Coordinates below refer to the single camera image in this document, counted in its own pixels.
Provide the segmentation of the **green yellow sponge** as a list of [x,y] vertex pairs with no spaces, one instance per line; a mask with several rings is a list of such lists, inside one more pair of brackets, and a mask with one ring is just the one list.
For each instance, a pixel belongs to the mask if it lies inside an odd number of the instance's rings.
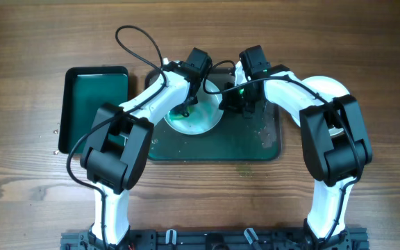
[[169,120],[180,120],[188,118],[194,112],[194,106],[174,108],[169,112]]

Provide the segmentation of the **white plate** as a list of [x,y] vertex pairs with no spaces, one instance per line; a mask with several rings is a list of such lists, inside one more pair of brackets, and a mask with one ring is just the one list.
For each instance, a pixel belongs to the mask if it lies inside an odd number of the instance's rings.
[[207,94],[203,87],[200,87],[197,99],[198,103],[193,105],[194,112],[188,118],[169,120],[169,113],[167,113],[164,116],[166,123],[175,131],[185,135],[199,135],[211,130],[224,114],[224,111],[219,109],[222,95]]

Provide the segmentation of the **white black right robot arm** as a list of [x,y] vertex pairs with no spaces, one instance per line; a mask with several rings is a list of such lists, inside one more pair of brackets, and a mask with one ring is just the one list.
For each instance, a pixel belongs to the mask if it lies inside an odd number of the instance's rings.
[[299,124],[303,160],[315,180],[302,245],[324,249],[340,243],[347,234],[344,216],[350,192],[373,157],[358,101],[332,78],[316,78],[312,84],[284,65],[251,69],[238,62],[232,73],[229,92],[242,96],[254,84]]

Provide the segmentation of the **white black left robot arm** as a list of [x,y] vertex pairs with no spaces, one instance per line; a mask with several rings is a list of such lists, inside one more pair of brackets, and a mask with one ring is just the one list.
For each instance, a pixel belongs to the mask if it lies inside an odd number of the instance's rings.
[[210,60],[170,61],[141,94],[98,109],[91,130],[79,140],[85,145],[80,165],[97,202],[90,244],[116,249],[124,242],[128,193],[144,171],[154,126],[171,110],[192,104],[210,67]]

